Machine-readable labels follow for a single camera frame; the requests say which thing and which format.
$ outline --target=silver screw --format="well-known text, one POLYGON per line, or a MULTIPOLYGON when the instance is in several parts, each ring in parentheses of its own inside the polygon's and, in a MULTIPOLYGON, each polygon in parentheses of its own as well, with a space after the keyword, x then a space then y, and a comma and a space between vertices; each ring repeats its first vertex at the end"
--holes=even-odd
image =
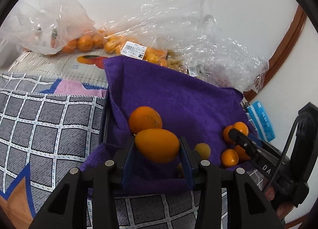
POLYGON ((105 162, 105 165, 106 166, 112 166, 112 165, 114 165, 114 161, 112 161, 112 160, 107 160, 106 162, 105 162))
POLYGON ((79 172, 79 169, 76 168, 76 167, 73 167, 71 170, 70 170, 70 174, 76 174, 79 172))
POLYGON ((244 173, 245 173, 245 170, 244 170, 243 168, 239 167, 239 168, 236 169, 236 172, 237 172, 238 174, 244 174, 244 173))
POLYGON ((209 162, 209 160, 202 160, 202 161, 201 161, 201 165, 203 165, 203 166, 209 166, 209 165, 210 165, 210 162, 209 162))

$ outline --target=white barcode sticker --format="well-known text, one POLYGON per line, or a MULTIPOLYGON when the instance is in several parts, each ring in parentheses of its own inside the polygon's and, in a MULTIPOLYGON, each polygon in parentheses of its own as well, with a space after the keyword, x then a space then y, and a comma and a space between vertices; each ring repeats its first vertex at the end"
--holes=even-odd
POLYGON ((120 54, 142 60, 147 47, 137 43, 127 41, 120 54))
POLYGON ((197 77, 197 76, 198 76, 198 73, 197 73, 195 67, 189 67, 189 68, 188 68, 188 71, 189 71, 189 75, 190 75, 191 77, 197 77))

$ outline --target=blue package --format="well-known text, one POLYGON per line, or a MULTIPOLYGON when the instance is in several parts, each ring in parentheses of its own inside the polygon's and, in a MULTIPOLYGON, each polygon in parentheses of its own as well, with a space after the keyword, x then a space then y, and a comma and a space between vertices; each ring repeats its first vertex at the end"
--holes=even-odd
POLYGON ((256 101, 247 107, 246 111, 251 116, 260 139, 266 142, 272 141, 276 135, 262 104, 256 101))

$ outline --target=plastic bag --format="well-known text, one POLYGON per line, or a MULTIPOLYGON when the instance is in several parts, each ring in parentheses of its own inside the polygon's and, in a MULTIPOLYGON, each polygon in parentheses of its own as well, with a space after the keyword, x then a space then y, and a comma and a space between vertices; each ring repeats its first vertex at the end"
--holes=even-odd
POLYGON ((103 47, 104 38, 78 0, 39 0, 39 6, 40 11, 19 1, 1 26, 0 37, 45 55, 103 47))
POLYGON ((258 91, 268 60, 251 54, 222 35, 206 0, 160 0, 146 3, 137 14, 105 23, 102 31, 117 55, 126 41, 167 51, 167 56, 145 53, 144 60, 198 77, 210 84, 239 91, 258 91))

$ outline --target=barcode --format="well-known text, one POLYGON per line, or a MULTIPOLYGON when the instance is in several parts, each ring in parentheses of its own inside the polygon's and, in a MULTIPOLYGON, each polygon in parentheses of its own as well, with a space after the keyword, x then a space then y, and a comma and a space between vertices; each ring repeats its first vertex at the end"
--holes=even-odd
POLYGON ((133 46, 127 44, 126 47, 125 47, 125 49, 128 50, 128 51, 133 52, 133 51, 135 51, 136 47, 133 47, 133 46))

